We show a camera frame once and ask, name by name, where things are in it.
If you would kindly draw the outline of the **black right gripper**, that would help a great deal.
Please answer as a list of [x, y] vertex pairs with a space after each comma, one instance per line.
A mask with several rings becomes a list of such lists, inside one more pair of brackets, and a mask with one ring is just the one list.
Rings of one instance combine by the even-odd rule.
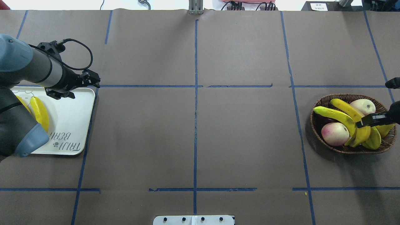
[[361, 118], [360, 121], [356, 122], [357, 128], [367, 126], [380, 126], [396, 123], [400, 124], [400, 101], [396, 101], [391, 104], [388, 113], [372, 113]]

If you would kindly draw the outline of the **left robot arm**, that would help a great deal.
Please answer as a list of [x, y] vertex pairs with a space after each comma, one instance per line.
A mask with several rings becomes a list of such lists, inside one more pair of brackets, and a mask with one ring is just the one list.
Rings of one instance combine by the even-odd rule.
[[[74, 68], [63, 62], [60, 54], [67, 42], [78, 43], [88, 50], [88, 66]], [[100, 88], [101, 79], [98, 73], [90, 70], [94, 59], [92, 51], [76, 39], [41, 42], [34, 46], [1, 34], [0, 48], [0, 147], [1, 160], [4, 160], [11, 155], [26, 157], [49, 141], [45, 125], [39, 122], [39, 114], [31, 114], [12, 88], [27, 81], [43, 87], [46, 95], [53, 99], [74, 99], [74, 89]]]

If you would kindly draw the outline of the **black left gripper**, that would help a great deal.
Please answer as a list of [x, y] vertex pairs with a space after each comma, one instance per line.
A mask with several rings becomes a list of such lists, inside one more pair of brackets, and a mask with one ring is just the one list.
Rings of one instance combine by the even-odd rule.
[[45, 89], [46, 95], [60, 100], [61, 98], [75, 99], [75, 95], [71, 90], [80, 87], [93, 86], [100, 88], [101, 79], [98, 73], [92, 70], [83, 70], [82, 74], [77, 74], [69, 68], [62, 67], [62, 76], [58, 82], [58, 92]]

